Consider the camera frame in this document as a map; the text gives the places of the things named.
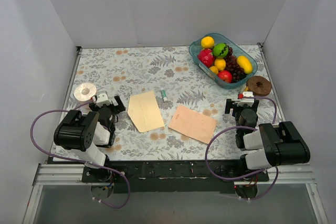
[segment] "floral tablecloth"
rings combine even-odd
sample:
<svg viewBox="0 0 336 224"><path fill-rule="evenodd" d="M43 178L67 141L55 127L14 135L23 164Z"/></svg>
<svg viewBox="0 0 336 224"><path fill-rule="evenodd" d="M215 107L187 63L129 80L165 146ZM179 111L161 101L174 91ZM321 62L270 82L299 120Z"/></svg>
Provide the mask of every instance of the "floral tablecloth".
<svg viewBox="0 0 336 224"><path fill-rule="evenodd" d="M258 62L256 75L268 79L258 46L242 48ZM131 95L154 90L161 110L165 127L145 133L137 131L127 111L120 113L114 145L110 149L101 148L110 160L204 159L206 144L168 128L179 105L215 118L218 121L215 134L235 125L234 118L224 114L224 108L226 97L237 95L240 88L220 88L193 63L186 46L83 49L68 109L77 105L73 92L83 82L95 84L98 91L107 91L110 98L119 95L126 108ZM161 97L161 88L166 90L166 102ZM275 98L273 91L269 97ZM261 100L259 123L271 122L273 113L272 103ZM77 158L60 146L54 147L54 152ZM235 144L235 131L231 131L213 143L209 158L239 158L242 153Z"/></svg>

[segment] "white enclosure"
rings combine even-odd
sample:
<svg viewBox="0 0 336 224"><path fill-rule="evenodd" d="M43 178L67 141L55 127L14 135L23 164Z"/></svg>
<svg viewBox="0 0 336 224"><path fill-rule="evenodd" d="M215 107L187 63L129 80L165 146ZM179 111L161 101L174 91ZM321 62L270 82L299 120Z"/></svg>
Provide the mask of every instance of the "white enclosure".
<svg viewBox="0 0 336 224"><path fill-rule="evenodd" d="M34 118L62 107L76 48L50 0L0 0L0 222L21 223L37 164L46 155L29 139ZM49 150L59 114L38 123Z"/></svg>
<svg viewBox="0 0 336 224"><path fill-rule="evenodd" d="M264 42L285 0L51 0L77 46L189 45L204 33Z"/></svg>
<svg viewBox="0 0 336 224"><path fill-rule="evenodd" d="M265 41L282 109L310 147L330 223L336 222L335 13L336 0L287 0Z"/></svg>
<svg viewBox="0 0 336 224"><path fill-rule="evenodd" d="M62 107L75 46L188 45L211 32L237 44L265 42L285 117L310 147L323 206L336 222L336 0L0 0L0 7L0 222L23 219L46 159L30 142L30 125ZM58 119L37 123L46 150Z"/></svg>

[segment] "red apple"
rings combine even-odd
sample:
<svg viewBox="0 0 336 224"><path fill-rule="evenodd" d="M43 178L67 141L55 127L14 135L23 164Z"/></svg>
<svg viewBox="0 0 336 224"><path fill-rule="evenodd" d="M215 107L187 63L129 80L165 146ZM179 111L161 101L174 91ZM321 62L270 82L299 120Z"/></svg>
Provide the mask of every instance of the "red apple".
<svg viewBox="0 0 336 224"><path fill-rule="evenodd" d="M215 57L212 55L211 49L201 50L201 52L198 55L198 59L208 68L211 67L215 61Z"/></svg>
<svg viewBox="0 0 336 224"><path fill-rule="evenodd" d="M231 83L232 82L232 74L229 71L223 70L217 75L221 80Z"/></svg>

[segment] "blue plastic basket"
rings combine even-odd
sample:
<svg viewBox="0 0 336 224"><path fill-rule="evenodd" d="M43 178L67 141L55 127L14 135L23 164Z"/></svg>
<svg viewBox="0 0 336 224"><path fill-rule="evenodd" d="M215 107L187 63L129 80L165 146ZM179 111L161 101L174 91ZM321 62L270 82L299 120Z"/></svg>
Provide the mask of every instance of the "blue plastic basket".
<svg viewBox="0 0 336 224"><path fill-rule="evenodd" d="M200 60L198 59L198 55L200 54L199 52L202 50L201 46L201 39L194 41L190 46L189 46L189 54L193 57L194 63L198 65L211 79L213 79L220 87L224 89L234 89L238 86L243 85L244 83L247 82L247 80L254 76L258 70L258 64L255 59L253 59L250 55L248 55L247 52L242 50L240 47L238 47L236 44L234 44L231 40L228 38L224 37L221 34L207 34L206 36L211 36L215 40L215 44L218 43L226 43L228 46L232 47L233 54L238 57L240 55L244 55L252 64L253 66L253 72L248 74L243 80L240 80L236 83L228 83L223 80L221 80L217 75L215 75L210 69L208 69Z"/></svg>

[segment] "beige envelope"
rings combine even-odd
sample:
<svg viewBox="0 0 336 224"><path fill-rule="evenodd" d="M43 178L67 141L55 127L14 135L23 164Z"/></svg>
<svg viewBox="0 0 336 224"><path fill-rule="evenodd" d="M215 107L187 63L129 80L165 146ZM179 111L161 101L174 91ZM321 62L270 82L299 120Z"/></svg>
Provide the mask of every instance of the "beige envelope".
<svg viewBox="0 0 336 224"><path fill-rule="evenodd" d="M154 91L131 95L127 113L139 132L164 127Z"/></svg>

